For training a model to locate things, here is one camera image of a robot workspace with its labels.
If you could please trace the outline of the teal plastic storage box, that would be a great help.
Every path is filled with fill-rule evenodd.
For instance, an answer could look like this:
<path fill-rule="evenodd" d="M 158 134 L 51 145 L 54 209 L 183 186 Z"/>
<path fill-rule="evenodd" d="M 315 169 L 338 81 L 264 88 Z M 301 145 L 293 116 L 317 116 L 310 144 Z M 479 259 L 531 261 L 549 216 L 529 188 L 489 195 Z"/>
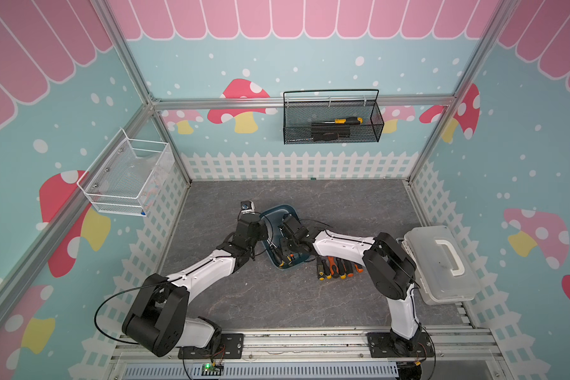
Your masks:
<path fill-rule="evenodd" d="M 310 253 L 300 249 L 284 227 L 290 219 L 299 221 L 294 207 L 286 204 L 273 207 L 261 212 L 261 219 L 267 226 L 269 236 L 267 241 L 263 241 L 265 252 L 278 269 L 291 269 L 310 259 Z"/>

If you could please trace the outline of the black red screwdriver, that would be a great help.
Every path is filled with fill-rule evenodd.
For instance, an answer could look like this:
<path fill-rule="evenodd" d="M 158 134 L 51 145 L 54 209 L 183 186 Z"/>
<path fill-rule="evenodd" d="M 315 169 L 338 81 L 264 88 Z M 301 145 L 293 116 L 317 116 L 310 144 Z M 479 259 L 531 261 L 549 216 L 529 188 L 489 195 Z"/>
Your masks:
<path fill-rule="evenodd" d="M 339 278 L 340 271 L 338 268 L 337 260 L 332 256 L 328 256 L 327 261 L 328 261 L 329 276 L 333 279 Z"/>

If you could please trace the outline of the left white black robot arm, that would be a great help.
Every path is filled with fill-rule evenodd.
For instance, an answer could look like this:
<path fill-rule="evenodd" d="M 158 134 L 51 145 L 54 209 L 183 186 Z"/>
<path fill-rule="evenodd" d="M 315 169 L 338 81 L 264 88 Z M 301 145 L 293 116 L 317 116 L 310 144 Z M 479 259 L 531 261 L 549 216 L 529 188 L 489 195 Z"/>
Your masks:
<path fill-rule="evenodd" d="M 158 357 L 180 348 L 182 352 L 198 350 L 214 359 L 226 351 L 222 329 L 207 318 L 189 318 L 188 305 L 214 283 L 253 261 L 257 243 L 270 242 L 273 237 L 273 226 L 266 216 L 241 212 L 236 230 L 204 259 L 168 276 L 149 275 L 142 285 L 109 296 L 93 316 L 96 330 L 116 342 L 142 346 Z M 133 291 L 137 295 L 121 327 L 128 339 L 112 337 L 100 327 L 99 312 L 108 302 Z"/>

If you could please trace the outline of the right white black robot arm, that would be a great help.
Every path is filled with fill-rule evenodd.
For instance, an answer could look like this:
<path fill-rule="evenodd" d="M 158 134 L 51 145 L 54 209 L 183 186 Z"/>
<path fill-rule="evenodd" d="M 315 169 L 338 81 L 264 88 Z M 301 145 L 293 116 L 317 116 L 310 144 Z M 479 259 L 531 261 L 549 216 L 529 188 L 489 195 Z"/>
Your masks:
<path fill-rule="evenodd" d="M 335 267 L 329 271 L 334 275 L 345 276 L 347 264 L 364 267 L 375 288 L 387 298 L 392 347 L 402 355 L 416 348 L 422 334 L 413 297 L 416 262 L 394 237 L 387 233 L 354 237 L 310 229 L 293 215 L 283 218 L 280 230 L 296 253 L 332 259 Z"/>

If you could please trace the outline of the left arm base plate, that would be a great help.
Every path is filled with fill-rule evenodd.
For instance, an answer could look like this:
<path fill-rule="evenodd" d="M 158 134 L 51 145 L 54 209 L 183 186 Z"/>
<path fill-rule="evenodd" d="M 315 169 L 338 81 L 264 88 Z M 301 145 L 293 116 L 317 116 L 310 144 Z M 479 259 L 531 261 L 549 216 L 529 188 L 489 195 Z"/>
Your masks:
<path fill-rule="evenodd" d="M 220 334 L 212 337 L 203 348 L 185 346 L 179 348 L 179 359 L 241 359 L 245 335 L 241 333 Z"/>

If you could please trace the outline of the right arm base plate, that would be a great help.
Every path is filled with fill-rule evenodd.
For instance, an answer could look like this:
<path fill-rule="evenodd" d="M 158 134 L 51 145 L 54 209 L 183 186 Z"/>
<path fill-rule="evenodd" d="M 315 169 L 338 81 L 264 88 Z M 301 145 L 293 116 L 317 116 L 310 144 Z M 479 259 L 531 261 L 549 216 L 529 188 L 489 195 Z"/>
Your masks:
<path fill-rule="evenodd" d="M 394 332 L 368 332 L 366 337 L 372 358 L 427 359 L 435 356 L 431 337 L 419 330 L 410 340 Z"/>

